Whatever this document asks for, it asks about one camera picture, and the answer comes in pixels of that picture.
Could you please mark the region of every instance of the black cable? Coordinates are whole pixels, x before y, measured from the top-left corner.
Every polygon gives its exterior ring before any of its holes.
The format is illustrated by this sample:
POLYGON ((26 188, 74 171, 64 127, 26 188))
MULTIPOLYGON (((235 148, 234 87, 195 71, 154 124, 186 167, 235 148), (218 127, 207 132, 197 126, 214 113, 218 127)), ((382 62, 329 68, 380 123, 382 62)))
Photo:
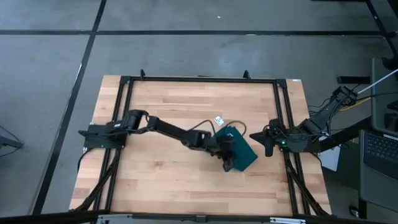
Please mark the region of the black cable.
POLYGON ((309 137, 313 137, 313 136, 324 136, 324 137, 326 137, 326 138, 330 138, 332 141, 335 141, 335 140, 332 139, 330 136, 328 136, 328 135, 326 135, 326 134, 323 134, 323 133, 320 133, 320 134, 308 134, 308 135, 305 135, 305 136, 301 136, 300 138, 297 138, 297 139, 292 139, 291 137, 288 137, 279 127, 277 127, 277 126, 270 126, 269 124, 265 125, 265 126, 262 128, 263 134, 265 134, 264 132, 265 132, 265 130, 266 130, 267 127, 277 128, 277 129, 279 130, 279 134, 282 134, 283 136, 285 136, 286 139, 288 139, 288 140, 291 141, 291 142, 299 142, 299 141, 301 141, 301 140, 303 140, 303 139, 305 139, 305 138, 309 138, 309 137))
POLYGON ((349 149, 349 145, 347 143, 343 142, 343 143, 341 143, 341 145, 347 146, 347 148, 343 148, 343 147, 340 146, 341 149, 344 149, 344 150, 348 150, 349 149))
POLYGON ((317 112, 317 111, 308 111, 308 114, 309 114, 310 116, 315 116, 315 115, 318 114, 318 112, 317 112))
POLYGON ((13 150, 12 152, 5 153, 5 154, 1 155, 0 157, 6 156, 6 155, 10 155, 10 154, 12 154, 12 153, 14 153, 16 151, 18 151, 18 149, 13 150))
POLYGON ((360 100, 363 100, 363 99, 366 99, 366 98, 369 98, 369 97, 382 96, 382 95, 390 95, 390 94, 396 94, 396 93, 398 93, 398 91, 397 91, 397 92, 391 92, 391 93, 379 93, 379 94, 373 94, 373 95, 369 95, 369 96, 365 96, 365 97, 362 97, 362 98, 356 99, 356 101, 360 101, 360 100))
POLYGON ((326 103, 326 101, 327 100, 330 100, 330 98, 327 98, 327 99, 325 99, 324 101, 323 101, 323 103, 320 105, 320 106, 313 106, 313 105, 308 105, 307 107, 315 107, 315 108, 321 108, 325 103, 326 103))
POLYGON ((112 163, 106 169, 105 175, 99 178, 98 183, 95 185, 94 189, 90 192, 87 198, 83 201, 83 203, 77 207, 75 210, 88 210, 90 205, 93 203, 94 198, 101 191, 106 181, 109 179, 111 174, 114 172, 115 168, 119 165, 118 158, 116 156, 113 157, 112 163))
POLYGON ((246 133, 246 130, 248 129, 248 127, 246 126, 246 124, 245 123, 243 123, 242 121, 230 121, 230 122, 228 122, 225 126, 227 127, 227 126, 229 126, 230 124, 233 124, 233 123, 239 123, 239 124, 242 124, 243 126, 244 126, 244 131, 243 131, 243 133, 242 133, 242 136, 246 133))
POLYGON ((360 86, 361 84, 356 85, 354 88, 351 89, 351 91, 355 90, 356 87, 360 86))
POLYGON ((213 130, 213 134, 216 134, 216 129, 214 128, 213 123, 212 123, 209 119, 202 121, 201 123, 199 123, 199 124, 195 125, 194 127, 188 129, 187 131, 194 130, 195 128, 201 126, 202 124, 204 124, 204 123, 206 123, 206 122, 209 122, 209 123, 210 123, 211 128, 212 128, 212 130, 213 130))
POLYGON ((77 162, 77 172, 79 172, 81 160, 82 160, 83 157, 84 157, 87 153, 89 153, 92 149, 93 149, 93 148, 87 148, 87 150, 80 156, 79 161, 77 162))
POLYGON ((12 152, 5 153, 5 154, 1 155, 0 157, 6 156, 6 155, 10 155, 10 154, 12 154, 12 153, 18 151, 20 148, 23 147, 23 145, 24 145, 25 143, 24 143, 23 141, 19 140, 19 138, 18 138, 17 136, 15 136, 14 134, 12 134, 10 131, 8 131, 7 129, 5 129, 5 128, 4 128, 3 126, 1 126, 1 125, 0 125, 0 128, 3 129, 3 130, 5 130, 5 132, 7 132, 7 133, 8 133, 9 135, 11 135, 14 139, 16 139, 17 142, 18 142, 19 144, 21 144, 21 147, 16 148, 16 149, 13 150, 12 152))
POLYGON ((316 155, 314 152, 311 152, 311 154, 312 154, 313 156, 315 156, 315 158, 317 158, 317 159, 319 160, 319 162, 321 163, 321 166, 322 166, 322 160, 319 158, 319 156, 316 155))
POLYGON ((337 109, 337 107, 340 105, 340 102, 338 103, 338 104, 336 104, 336 106, 333 108, 333 110, 331 111, 331 114, 330 114, 330 116, 329 116, 329 119, 328 119, 328 121, 327 121, 327 123, 326 123, 326 131, 327 131, 327 133, 329 134, 329 136, 331 136, 331 131, 330 131, 330 128, 331 128, 331 119, 332 119, 332 117, 335 115, 335 114, 337 114, 337 112, 335 113, 335 111, 336 111, 336 109, 337 109))

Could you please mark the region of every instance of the black floor line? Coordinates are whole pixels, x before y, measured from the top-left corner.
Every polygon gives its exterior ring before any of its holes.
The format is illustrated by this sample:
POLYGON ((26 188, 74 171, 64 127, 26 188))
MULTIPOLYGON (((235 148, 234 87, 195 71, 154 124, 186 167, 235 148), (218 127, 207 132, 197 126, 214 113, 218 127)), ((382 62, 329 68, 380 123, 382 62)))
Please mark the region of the black floor line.
POLYGON ((91 30, 0 30, 0 35, 90 35, 91 30))
POLYGON ((375 23, 377 24, 377 26, 378 26, 378 28, 379 28, 379 30, 381 32, 382 36, 385 38, 388 46, 390 47, 391 52, 394 54, 394 56, 398 56, 397 49, 394 47, 394 44, 392 43, 392 40, 390 39, 390 37, 388 37, 387 30, 384 27, 382 21, 380 20, 380 17, 377 14, 375 8, 373 7, 372 2, 370 0, 366 0, 365 2, 366 2, 366 5, 368 6, 368 8, 369 8, 369 10, 370 10, 370 12, 372 14, 372 17, 373 17, 375 23))
POLYGON ((307 31, 307 30, 99 30, 96 35, 274 35, 274 36, 369 36, 382 37, 369 31, 307 31))
POLYGON ((58 158, 61 153, 63 141, 65 140, 65 135, 67 133, 67 129, 69 126, 70 118, 72 117, 72 112, 75 107, 77 95, 79 93, 79 89, 81 86, 81 81, 83 80, 86 66, 88 63, 88 59, 90 57, 91 50, 94 45, 95 40, 95 32, 98 30, 98 26, 100 24, 104 8, 105 8, 106 0, 102 0, 99 5, 98 13, 93 25, 93 30, 88 39, 85 53, 83 54, 83 58, 81 60, 80 68, 76 76, 75 83, 73 84, 72 91, 70 93, 70 97, 68 99, 66 110, 63 113, 60 126, 58 127, 57 134, 55 135, 55 139, 50 151, 50 156, 47 165, 45 166, 44 176, 41 178, 41 182, 39 184, 40 188, 37 191, 37 198, 35 200, 35 204, 32 209, 33 215, 39 215, 42 213, 43 206, 45 203, 45 199, 47 197, 47 193, 50 188, 51 180, 57 166, 58 158))

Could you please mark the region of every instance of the black metal frame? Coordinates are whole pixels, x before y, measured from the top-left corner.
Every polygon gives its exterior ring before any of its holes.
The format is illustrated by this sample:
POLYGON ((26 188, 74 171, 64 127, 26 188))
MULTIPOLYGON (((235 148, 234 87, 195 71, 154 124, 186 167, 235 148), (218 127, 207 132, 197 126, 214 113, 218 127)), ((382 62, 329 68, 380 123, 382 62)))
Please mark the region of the black metal frame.
POLYGON ((173 215, 173 214, 156 214, 156 213, 113 213, 110 214, 106 210, 82 211, 82 212, 64 212, 42 215, 26 215, 21 217, 0 218, 2 224, 75 224, 86 222, 101 223, 109 222, 112 219, 127 218, 141 220, 178 220, 192 221, 197 223, 205 222, 274 222, 274 223, 322 223, 322 224, 378 224, 366 220, 353 220, 336 217, 320 217, 314 215, 296 215, 294 217, 246 217, 246 216, 224 216, 224 215, 173 215))
MULTIPOLYGON (((39 182, 39 188, 37 189, 35 201, 33 202, 32 205, 32 214, 38 215, 41 214, 45 199, 47 196, 47 192, 49 190, 51 180, 53 177, 54 170, 57 165, 57 161, 60 155, 60 151, 62 149, 63 142, 65 140, 65 135, 66 131, 68 129, 68 125, 70 122, 70 119, 72 117, 72 111, 75 106, 75 102, 78 96, 79 89, 81 87, 81 82, 83 80, 86 66, 88 63, 88 59, 90 57, 91 50, 93 48, 94 40, 97 35, 282 35, 282 36, 323 36, 323 37, 329 37, 329 36, 341 36, 341 37, 349 37, 349 36, 371 36, 371 37, 380 37, 380 38, 385 38, 387 42, 389 42, 389 36, 386 34, 380 27, 379 31, 358 31, 358 30, 352 30, 352 31, 330 31, 330 30, 322 30, 322 31, 300 31, 300 30, 276 30, 276 31, 269 31, 269 30, 98 30, 99 24, 101 22, 102 15, 104 13, 104 8, 106 5, 107 0, 101 0, 101 3, 99 5, 98 13, 96 15, 93 27, 91 30, 21 30, 21 29, 16 29, 16 30, 7 30, 3 29, 0 30, 0 35, 88 35, 88 43, 86 45, 85 52, 83 54, 83 58, 81 60, 81 65, 78 70, 78 73, 76 75, 76 80, 73 85, 73 88, 70 93, 70 97, 68 99, 68 103, 66 106, 66 109, 64 111, 60 126, 58 127, 57 134, 55 135, 55 139, 52 145, 52 148, 50 150, 50 157, 48 159, 48 163, 45 166, 45 172, 39 182)), ((357 1, 357 2, 365 2, 368 4, 368 6, 371 6, 371 3, 369 0, 332 0, 332 1, 357 1)), ((375 11, 369 8, 372 15, 374 16, 375 11)), ((160 78, 160 77, 145 77, 146 80, 165 80, 166 78, 160 78)), ((190 78, 189 82, 203 82, 200 81, 202 80, 201 78, 190 78)), ((243 82, 244 80, 242 78, 240 79, 235 79, 235 78, 211 78, 210 82, 243 82)), ((289 125, 292 124, 292 119, 288 117, 288 122, 289 125)), ((108 155, 109 160, 109 153, 110 150, 106 150, 106 155, 108 155)), ((298 155, 295 155, 295 162, 296 164, 300 165, 300 158, 298 155)), ((289 180, 288 177, 288 182, 289 186, 293 186, 293 183, 291 180, 289 180)))
MULTIPOLYGON (((118 95, 116 97, 116 103, 114 106, 114 113, 113 113, 113 120, 117 119, 118 117, 118 108, 120 107, 120 99, 121 95, 123 93, 123 88, 124 85, 127 83, 128 80, 128 91, 127 91, 127 97, 126 97, 126 102, 124 104, 124 112, 123 114, 126 114, 127 111, 129 110, 129 105, 131 102, 131 96, 132 96, 132 88, 134 81, 146 81, 146 82, 154 82, 154 81, 163 81, 163 82, 221 82, 221 83, 264 83, 264 84, 272 84, 273 89, 274 89, 274 94, 275 94, 275 105, 277 108, 277 117, 279 118, 280 122, 283 123, 283 115, 282 115, 282 107, 281 107, 281 102, 280 102, 280 96, 279 96, 279 88, 282 88, 283 94, 284 94, 284 102, 285 102, 285 108, 287 112, 287 117, 289 121, 289 126, 293 126, 293 116, 292 116, 292 111, 290 107, 290 101, 289 101, 289 93, 287 91, 287 84, 286 80, 275 80, 275 79, 252 79, 249 76, 249 72, 245 71, 244 75, 242 78, 205 78, 205 77, 147 77, 145 76, 145 73, 143 70, 141 70, 140 76, 136 77, 121 77, 120 85, 119 85, 119 90, 118 90, 118 95)), ((105 149, 105 156, 103 158, 103 163, 101 167, 101 175, 100 178, 102 178, 105 173, 106 167, 108 166, 109 162, 109 153, 111 149, 105 149)), ((120 160, 121 156, 121 151, 122 149, 116 149, 115 152, 115 164, 116 168, 114 172, 112 173, 111 180, 109 182, 109 188, 108 188, 108 193, 106 197, 106 204, 105 204, 105 210, 110 210, 111 209, 111 203, 113 199, 113 191, 114 191, 114 186, 116 184, 116 175, 118 171, 118 162, 120 160)), ((301 166, 301 161, 300 161, 300 156, 298 154, 294 155, 295 157, 295 163, 296 163, 296 169, 298 172, 299 177, 301 178, 302 181, 303 179, 303 170, 301 166)), ((288 152, 284 152, 284 160, 285 162, 287 160, 290 160, 290 154, 288 152)), ((297 206, 297 199, 295 196, 295 188, 294 188, 294 181, 290 175, 287 174, 287 180, 288 180, 288 185, 289 185, 289 194, 290 194, 290 201, 292 204, 292 213, 293 215, 298 215, 299 210, 297 206)), ((100 198, 101 195, 97 196, 95 200, 95 206, 94 209, 99 209, 100 206, 100 198)), ((304 207, 304 212, 306 215, 310 215, 310 209, 308 206, 308 202, 304 199, 303 197, 303 207, 304 207)), ((148 217, 156 218, 159 217, 161 218, 163 214, 157 214, 156 216, 151 216, 149 214, 146 214, 148 217)), ((173 215, 173 217, 179 217, 178 220, 183 220, 184 217, 187 217, 186 215, 173 215)), ((195 217, 204 217, 204 219, 207 219, 207 215, 195 215, 195 217)), ((231 220, 232 218, 236 218, 234 215, 228 215, 228 216, 222 216, 225 217, 226 219, 222 219, 221 217, 218 217, 217 220, 219 221, 228 221, 231 220)), ((268 222, 269 217, 251 217, 247 216, 247 220, 258 220, 259 222, 268 222)))

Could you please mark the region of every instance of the laptop keyboard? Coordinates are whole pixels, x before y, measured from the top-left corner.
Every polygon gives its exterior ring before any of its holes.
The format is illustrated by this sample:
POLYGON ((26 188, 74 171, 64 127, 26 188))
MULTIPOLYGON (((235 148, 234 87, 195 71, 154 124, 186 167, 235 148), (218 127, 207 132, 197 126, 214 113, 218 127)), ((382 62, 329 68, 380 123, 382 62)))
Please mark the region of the laptop keyboard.
POLYGON ((398 141, 367 132, 365 153, 398 163, 398 141))

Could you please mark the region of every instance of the small sticker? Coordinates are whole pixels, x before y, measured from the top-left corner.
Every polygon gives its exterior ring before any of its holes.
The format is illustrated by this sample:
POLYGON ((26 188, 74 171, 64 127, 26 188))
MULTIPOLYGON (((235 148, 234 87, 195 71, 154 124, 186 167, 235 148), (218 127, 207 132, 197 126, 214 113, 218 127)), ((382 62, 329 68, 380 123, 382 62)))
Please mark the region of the small sticker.
POLYGON ((223 121, 219 116, 217 116, 214 120, 216 121, 216 123, 217 123, 219 126, 221 126, 221 125, 224 124, 224 121, 223 121))

